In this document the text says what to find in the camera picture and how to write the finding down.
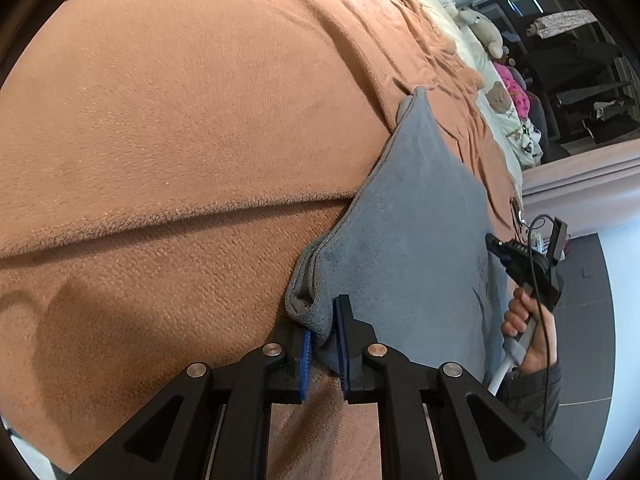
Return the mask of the right forearm dark sleeve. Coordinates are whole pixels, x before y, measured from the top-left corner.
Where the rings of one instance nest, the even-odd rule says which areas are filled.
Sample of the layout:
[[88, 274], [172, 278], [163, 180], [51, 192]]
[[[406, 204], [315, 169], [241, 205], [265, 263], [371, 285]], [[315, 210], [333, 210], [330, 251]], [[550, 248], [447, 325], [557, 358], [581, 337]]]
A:
[[552, 445], [560, 405], [562, 368], [556, 361], [549, 370], [506, 375], [497, 398], [538, 438]]

